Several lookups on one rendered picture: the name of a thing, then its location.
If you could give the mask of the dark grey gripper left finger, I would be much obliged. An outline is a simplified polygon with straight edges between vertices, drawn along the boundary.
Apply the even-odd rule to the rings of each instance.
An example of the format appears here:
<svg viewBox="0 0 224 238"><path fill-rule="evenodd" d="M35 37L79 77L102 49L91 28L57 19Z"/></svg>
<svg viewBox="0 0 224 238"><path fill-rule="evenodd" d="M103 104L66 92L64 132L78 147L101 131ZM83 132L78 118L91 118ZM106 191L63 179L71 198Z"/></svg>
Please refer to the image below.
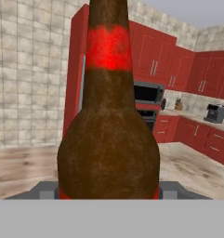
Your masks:
<svg viewBox="0 0 224 238"><path fill-rule="evenodd" d="M58 199L58 185L56 181L40 181L29 191L10 196L10 199Z"/></svg>

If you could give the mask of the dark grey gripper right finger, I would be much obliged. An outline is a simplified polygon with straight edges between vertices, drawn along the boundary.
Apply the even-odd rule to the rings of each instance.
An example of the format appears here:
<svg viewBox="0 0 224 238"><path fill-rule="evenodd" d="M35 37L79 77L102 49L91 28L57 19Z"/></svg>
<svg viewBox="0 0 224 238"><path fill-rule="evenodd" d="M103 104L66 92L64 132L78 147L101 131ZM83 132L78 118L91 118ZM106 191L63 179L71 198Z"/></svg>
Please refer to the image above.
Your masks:
<svg viewBox="0 0 224 238"><path fill-rule="evenodd" d="M159 199L202 200L202 199L206 199L206 196L186 190L177 181L161 181L159 183L158 198Z"/></svg>

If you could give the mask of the brown beer bottle red label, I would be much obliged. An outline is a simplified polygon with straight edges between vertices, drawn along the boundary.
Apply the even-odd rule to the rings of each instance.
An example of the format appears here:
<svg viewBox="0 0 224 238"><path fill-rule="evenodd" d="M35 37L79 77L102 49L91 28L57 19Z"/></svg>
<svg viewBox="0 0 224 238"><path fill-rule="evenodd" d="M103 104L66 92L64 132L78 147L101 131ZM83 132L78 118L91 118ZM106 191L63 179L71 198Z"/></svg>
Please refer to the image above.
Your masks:
<svg viewBox="0 0 224 238"><path fill-rule="evenodd" d="M153 199L160 153L137 112L127 0L90 0L82 110L58 151L62 199Z"/></svg>

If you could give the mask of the tall red cabinet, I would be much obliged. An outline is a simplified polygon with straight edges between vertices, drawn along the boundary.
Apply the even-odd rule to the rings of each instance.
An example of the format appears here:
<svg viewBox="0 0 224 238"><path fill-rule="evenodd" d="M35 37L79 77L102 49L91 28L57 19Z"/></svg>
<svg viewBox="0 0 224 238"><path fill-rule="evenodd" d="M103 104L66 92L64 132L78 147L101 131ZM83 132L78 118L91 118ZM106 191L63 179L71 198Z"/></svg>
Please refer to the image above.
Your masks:
<svg viewBox="0 0 224 238"><path fill-rule="evenodd" d="M81 108L83 94L81 82L85 68L88 15L89 5L84 4L71 21L63 134L66 134L70 123Z"/></svg>

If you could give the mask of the red base cupboards run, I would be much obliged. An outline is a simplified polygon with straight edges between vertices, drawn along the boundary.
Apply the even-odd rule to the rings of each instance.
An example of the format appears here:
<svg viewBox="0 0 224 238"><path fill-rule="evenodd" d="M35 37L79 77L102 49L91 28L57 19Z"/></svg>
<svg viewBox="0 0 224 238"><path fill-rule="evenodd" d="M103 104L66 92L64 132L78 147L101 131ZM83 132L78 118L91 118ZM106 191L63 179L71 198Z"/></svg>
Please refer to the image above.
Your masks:
<svg viewBox="0 0 224 238"><path fill-rule="evenodd" d="M181 142L224 165L224 131L183 116L159 115L153 129L158 143Z"/></svg>

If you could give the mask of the black built-in oven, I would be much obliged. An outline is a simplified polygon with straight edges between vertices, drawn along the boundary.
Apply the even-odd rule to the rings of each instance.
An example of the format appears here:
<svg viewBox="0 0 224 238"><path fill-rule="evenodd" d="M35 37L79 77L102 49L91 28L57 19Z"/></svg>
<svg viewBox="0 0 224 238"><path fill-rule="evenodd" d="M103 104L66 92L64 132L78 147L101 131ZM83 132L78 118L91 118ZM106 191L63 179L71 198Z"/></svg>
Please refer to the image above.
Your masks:
<svg viewBox="0 0 224 238"><path fill-rule="evenodd" d="M138 109L138 113L142 116L150 131L153 131L158 116L158 111L151 109Z"/></svg>

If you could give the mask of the grey coffee machine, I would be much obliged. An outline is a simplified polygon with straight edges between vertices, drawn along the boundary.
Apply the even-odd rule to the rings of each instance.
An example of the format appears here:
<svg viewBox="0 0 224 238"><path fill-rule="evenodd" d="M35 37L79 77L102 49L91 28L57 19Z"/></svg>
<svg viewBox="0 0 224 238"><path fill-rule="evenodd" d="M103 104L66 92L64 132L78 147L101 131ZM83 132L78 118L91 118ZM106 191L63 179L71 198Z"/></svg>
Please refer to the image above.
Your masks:
<svg viewBox="0 0 224 238"><path fill-rule="evenodd" d="M222 124L224 120L224 105L221 104L208 104L207 107L207 116L204 118L205 121Z"/></svg>

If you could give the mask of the black microwave oven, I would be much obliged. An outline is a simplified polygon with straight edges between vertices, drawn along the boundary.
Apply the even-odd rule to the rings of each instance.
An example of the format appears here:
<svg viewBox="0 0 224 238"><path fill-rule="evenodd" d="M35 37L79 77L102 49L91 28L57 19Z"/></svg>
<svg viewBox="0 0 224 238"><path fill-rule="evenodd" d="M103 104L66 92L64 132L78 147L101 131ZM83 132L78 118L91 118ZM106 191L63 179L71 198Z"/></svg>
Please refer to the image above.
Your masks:
<svg viewBox="0 0 224 238"><path fill-rule="evenodd" d="M156 83L135 81L134 92L136 103L158 105L163 98L165 86Z"/></svg>

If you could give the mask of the grey fridge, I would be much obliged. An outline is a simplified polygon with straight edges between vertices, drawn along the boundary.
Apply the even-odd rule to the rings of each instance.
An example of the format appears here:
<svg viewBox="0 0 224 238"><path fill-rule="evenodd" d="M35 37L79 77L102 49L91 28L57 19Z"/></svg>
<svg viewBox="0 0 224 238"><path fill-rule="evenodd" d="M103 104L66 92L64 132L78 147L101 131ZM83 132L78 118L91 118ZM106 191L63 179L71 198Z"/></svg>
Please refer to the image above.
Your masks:
<svg viewBox="0 0 224 238"><path fill-rule="evenodd" d="M83 105L85 69L86 69L86 54L84 54L83 58L82 58L82 73L81 73L81 84L80 84L80 97L79 97L78 112L80 112L82 110L82 105Z"/></svg>

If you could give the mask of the red wall cupboards run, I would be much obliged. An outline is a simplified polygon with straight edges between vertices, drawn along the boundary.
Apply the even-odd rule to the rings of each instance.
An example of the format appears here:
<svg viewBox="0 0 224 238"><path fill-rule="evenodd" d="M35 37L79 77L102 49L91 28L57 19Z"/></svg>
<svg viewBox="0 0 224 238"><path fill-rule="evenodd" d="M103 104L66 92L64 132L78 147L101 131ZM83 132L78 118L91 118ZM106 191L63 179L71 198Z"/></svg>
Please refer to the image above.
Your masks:
<svg viewBox="0 0 224 238"><path fill-rule="evenodd" d="M193 52L177 38L130 21L136 82L224 99L224 51Z"/></svg>

